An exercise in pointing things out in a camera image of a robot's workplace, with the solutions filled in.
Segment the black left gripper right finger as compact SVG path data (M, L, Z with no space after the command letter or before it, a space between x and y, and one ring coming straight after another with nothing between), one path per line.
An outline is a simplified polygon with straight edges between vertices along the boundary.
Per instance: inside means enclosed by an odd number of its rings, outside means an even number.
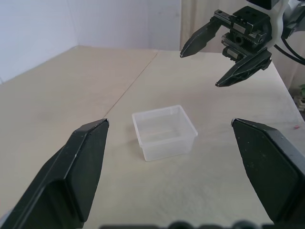
M231 126L247 177L272 225L305 227L305 157L277 129L244 119Z

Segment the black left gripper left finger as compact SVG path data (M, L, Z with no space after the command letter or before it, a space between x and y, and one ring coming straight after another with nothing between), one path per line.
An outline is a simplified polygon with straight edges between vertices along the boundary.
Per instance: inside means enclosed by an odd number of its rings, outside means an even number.
M3 229L81 229L100 180L108 119L73 131L39 170L3 221Z

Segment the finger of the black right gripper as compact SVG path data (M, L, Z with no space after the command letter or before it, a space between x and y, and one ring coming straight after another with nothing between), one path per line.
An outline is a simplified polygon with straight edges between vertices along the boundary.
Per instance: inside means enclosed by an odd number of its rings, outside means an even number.
M272 54L267 50L260 50L238 61L228 72L215 84L216 87L228 87L247 80L259 70L265 70L271 63Z
M211 18L206 25L194 32L190 39L185 43L180 52L180 57L185 58L201 51L207 43L215 37L222 25L223 21L221 19Z

